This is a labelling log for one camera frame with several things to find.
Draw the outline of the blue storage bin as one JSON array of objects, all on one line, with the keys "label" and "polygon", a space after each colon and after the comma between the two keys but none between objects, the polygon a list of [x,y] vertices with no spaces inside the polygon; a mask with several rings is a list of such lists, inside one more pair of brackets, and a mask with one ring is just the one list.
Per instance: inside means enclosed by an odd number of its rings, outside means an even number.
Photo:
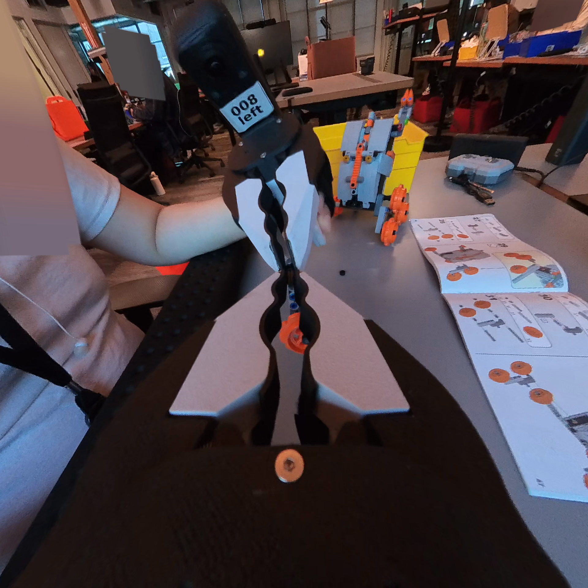
[{"label": "blue storage bin", "polygon": [[569,51],[581,38],[582,30],[559,31],[555,33],[518,32],[508,36],[503,48],[502,59],[513,56],[536,57]]}]

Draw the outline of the grey toy control unit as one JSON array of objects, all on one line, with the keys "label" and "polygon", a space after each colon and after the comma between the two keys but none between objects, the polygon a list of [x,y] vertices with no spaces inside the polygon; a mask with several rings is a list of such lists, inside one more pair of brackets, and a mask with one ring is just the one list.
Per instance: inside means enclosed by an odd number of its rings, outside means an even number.
[{"label": "grey toy control unit", "polygon": [[505,180],[514,168],[508,159],[465,153],[449,159],[445,173],[448,178],[465,175],[471,182],[492,186]]}]

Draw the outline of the grey background desk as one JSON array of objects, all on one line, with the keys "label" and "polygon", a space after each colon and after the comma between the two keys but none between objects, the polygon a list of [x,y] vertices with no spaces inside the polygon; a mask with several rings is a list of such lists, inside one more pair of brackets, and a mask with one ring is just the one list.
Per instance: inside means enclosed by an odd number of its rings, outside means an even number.
[{"label": "grey background desk", "polygon": [[397,98],[413,86],[412,77],[389,72],[375,72],[364,76],[347,73],[300,82],[299,89],[311,88],[311,92],[276,98],[281,109],[305,111],[305,121],[318,119],[319,126],[344,123],[348,109],[368,107],[372,111],[385,111],[396,106]]}]

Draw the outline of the person's left forearm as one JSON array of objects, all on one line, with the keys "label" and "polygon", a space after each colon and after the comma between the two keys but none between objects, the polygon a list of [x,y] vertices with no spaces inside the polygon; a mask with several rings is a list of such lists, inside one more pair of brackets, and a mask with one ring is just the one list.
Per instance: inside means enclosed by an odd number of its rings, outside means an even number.
[{"label": "person's left forearm", "polygon": [[170,266],[245,237],[222,198],[163,206],[122,187],[113,215],[87,245],[146,266]]}]

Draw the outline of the grey toy beam with gears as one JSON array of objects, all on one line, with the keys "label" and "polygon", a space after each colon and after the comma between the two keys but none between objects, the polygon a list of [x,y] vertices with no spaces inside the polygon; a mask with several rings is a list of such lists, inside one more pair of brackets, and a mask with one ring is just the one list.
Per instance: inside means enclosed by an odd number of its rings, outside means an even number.
[{"label": "grey toy beam with gears", "polygon": [[303,355],[309,344],[307,329],[302,325],[304,322],[302,314],[305,312],[306,305],[305,285],[301,280],[300,272],[292,264],[286,267],[284,280],[285,302],[279,340],[290,351]]}]

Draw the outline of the red bag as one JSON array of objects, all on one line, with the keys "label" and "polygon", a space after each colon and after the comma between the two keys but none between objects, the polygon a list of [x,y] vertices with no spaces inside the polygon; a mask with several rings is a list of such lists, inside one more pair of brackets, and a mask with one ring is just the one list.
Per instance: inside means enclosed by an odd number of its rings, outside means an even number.
[{"label": "red bag", "polygon": [[463,99],[453,112],[450,132],[454,134],[485,134],[499,124],[502,102],[499,98],[486,100]]},{"label": "red bag", "polygon": [[438,122],[443,105],[441,96],[426,96],[415,100],[412,119],[420,123]]}]

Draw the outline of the open white instruction manual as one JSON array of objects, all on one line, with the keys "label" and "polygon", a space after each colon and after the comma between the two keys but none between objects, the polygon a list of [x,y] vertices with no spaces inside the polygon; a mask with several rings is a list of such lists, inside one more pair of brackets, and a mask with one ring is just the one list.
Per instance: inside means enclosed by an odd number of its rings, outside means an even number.
[{"label": "open white instruction manual", "polygon": [[587,302],[492,214],[411,219],[530,495],[587,502]]}]

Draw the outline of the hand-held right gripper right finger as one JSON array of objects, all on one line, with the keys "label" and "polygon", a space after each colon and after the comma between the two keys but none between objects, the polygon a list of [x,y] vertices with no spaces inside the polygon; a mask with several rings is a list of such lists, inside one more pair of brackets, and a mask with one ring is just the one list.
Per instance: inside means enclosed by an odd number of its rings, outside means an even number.
[{"label": "hand-held right gripper right finger", "polygon": [[318,335],[308,351],[310,417],[319,441],[334,442],[346,423],[367,416],[407,413],[408,400],[357,311],[306,272],[305,303],[318,317]]}]

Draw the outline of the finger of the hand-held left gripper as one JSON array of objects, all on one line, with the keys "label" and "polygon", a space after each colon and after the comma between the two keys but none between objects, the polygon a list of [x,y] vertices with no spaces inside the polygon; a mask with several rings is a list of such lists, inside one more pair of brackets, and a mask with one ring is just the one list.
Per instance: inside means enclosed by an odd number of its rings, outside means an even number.
[{"label": "finger of the hand-held left gripper", "polygon": [[303,270],[312,244],[322,246],[322,230],[318,224],[320,197],[309,181],[303,151],[290,155],[279,166],[276,180],[285,188],[282,204],[287,220],[285,239],[293,264]]},{"label": "finger of the hand-held left gripper", "polygon": [[272,214],[277,204],[271,190],[261,179],[246,179],[235,187],[238,224],[274,271],[284,268],[284,253],[278,244],[278,225]]}]

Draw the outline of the brown cardboard box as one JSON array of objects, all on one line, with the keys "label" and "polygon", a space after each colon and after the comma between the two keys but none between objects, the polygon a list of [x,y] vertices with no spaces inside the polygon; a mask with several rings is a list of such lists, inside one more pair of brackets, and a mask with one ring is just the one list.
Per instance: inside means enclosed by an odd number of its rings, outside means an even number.
[{"label": "brown cardboard box", "polygon": [[307,43],[306,49],[308,81],[357,70],[355,36]]}]

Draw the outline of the black office chair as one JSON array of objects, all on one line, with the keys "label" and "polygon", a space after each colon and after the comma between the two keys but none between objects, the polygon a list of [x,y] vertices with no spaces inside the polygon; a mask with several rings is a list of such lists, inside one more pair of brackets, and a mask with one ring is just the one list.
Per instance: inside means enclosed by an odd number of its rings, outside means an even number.
[{"label": "black office chair", "polygon": [[211,144],[212,127],[203,111],[203,101],[197,84],[186,73],[178,74],[179,90],[179,124],[182,164],[179,166],[180,183],[185,181],[185,175],[192,167],[204,170],[209,177],[216,177],[217,173],[210,163],[218,163],[224,168],[224,160],[210,156],[215,147]]},{"label": "black office chair", "polygon": [[151,166],[129,130],[123,109],[125,101],[117,87],[108,82],[80,84],[77,94],[104,169],[121,185],[148,198],[154,196]]}]

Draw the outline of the yellow storage bin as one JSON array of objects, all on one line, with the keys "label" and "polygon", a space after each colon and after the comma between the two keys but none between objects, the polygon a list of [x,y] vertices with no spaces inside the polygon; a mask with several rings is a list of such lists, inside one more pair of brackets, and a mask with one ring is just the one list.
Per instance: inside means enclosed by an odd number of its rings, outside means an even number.
[{"label": "yellow storage bin", "polygon": [[[341,146],[345,127],[349,124],[358,126],[362,122],[349,121],[348,123],[337,123],[313,128],[323,150],[327,154],[332,168],[334,196],[337,196],[339,167],[343,161]],[[409,122],[403,134],[394,139],[392,150],[395,158],[392,172],[386,179],[383,188],[383,194],[385,196],[390,196],[393,190],[399,185],[403,185],[407,192],[410,190],[426,136],[428,135],[425,131],[412,122]]]}]

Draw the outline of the black monitor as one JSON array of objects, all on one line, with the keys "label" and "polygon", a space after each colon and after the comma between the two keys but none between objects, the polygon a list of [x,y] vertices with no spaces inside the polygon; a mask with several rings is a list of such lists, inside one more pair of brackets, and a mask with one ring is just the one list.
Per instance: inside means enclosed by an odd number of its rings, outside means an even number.
[{"label": "black monitor", "polygon": [[247,48],[256,55],[264,70],[293,65],[290,21],[241,31]]}]

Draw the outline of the grey orange toy robot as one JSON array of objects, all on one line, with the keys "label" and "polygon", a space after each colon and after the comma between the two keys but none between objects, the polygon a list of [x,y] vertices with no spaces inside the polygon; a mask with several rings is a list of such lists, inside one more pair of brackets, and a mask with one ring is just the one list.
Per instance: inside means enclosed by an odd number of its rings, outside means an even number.
[{"label": "grey orange toy robot", "polygon": [[393,168],[393,141],[402,135],[412,114],[413,101],[413,91],[407,89],[393,119],[378,119],[375,112],[370,112],[365,120],[348,122],[341,144],[338,205],[373,210],[378,217],[375,232],[385,246],[394,243],[399,227],[408,219],[406,188],[394,188],[389,200],[383,188]]}]

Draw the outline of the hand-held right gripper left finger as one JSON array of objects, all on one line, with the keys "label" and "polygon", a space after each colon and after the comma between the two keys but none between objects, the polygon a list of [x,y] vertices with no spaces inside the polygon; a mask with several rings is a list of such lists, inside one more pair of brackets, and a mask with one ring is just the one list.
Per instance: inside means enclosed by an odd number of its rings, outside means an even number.
[{"label": "hand-held right gripper left finger", "polygon": [[272,342],[281,308],[282,275],[275,273],[222,313],[169,413],[234,424],[246,442],[269,445],[280,392]]}]

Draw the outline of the person in white t-shirt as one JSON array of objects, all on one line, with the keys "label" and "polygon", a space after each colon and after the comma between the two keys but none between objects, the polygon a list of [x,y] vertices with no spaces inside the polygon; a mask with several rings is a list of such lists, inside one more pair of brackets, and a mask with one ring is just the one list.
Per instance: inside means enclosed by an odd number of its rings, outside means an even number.
[{"label": "person in white t-shirt", "polygon": [[[57,143],[86,243],[113,215],[121,185]],[[1,256],[1,303],[78,384],[103,395],[144,336],[113,311],[106,277],[82,245],[69,254]],[[87,430],[70,391],[1,366],[1,570]]]}]

